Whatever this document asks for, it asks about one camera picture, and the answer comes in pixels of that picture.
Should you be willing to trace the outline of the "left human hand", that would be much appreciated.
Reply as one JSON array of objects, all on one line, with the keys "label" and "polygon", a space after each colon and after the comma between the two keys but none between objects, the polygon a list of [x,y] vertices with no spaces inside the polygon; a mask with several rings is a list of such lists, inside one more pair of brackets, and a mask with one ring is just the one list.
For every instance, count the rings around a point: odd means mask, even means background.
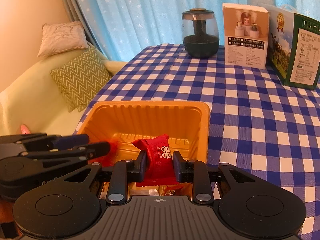
[{"label": "left human hand", "polygon": [[14,202],[8,202],[6,200],[3,200],[1,198],[0,200],[0,223],[2,224],[8,224],[11,223],[16,230],[16,225],[14,222],[14,217],[12,214]]}]

